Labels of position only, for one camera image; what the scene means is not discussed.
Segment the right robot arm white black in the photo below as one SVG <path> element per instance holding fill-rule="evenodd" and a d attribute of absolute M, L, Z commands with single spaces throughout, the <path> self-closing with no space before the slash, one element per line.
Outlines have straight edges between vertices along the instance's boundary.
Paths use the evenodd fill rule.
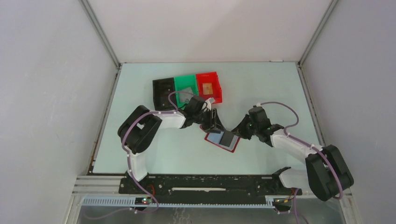
<path fill-rule="evenodd" d="M 272 124 L 264 108 L 255 105 L 232 130 L 243 139 L 256 136 L 260 142 L 283 150 L 305 168 L 285 168 L 272 181 L 272 190 L 284 195 L 289 189 L 309 189 L 321 201 L 342 199 L 344 190 L 354 184 L 354 178 L 340 152 L 334 145 L 315 145 L 288 132 L 288 127 Z"/>

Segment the red leather card holder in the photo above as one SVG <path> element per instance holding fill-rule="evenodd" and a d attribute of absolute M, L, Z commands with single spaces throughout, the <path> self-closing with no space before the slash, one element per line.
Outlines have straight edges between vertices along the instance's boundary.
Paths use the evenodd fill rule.
<path fill-rule="evenodd" d="M 240 137 L 233 132 L 224 128 L 215 128 L 214 131 L 205 130 L 202 125 L 199 126 L 206 133 L 205 141 L 216 147 L 224 149 L 230 153 L 234 153 L 240 141 Z"/>

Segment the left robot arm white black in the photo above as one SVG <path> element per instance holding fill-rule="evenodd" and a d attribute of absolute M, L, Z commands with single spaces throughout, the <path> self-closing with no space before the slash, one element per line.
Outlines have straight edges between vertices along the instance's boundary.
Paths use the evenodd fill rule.
<path fill-rule="evenodd" d="M 154 111 L 138 106 L 122 123 L 117 131 L 122 149 L 127 154 L 127 173 L 132 178 L 130 189 L 136 194 L 143 194 L 148 188 L 144 179 L 147 174 L 146 150 L 160 129 L 183 129 L 192 124 L 200 125 L 206 133 L 221 133 L 225 130 L 212 108 L 212 99 L 204 100 L 193 96 L 181 108 L 170 111 Z"/>

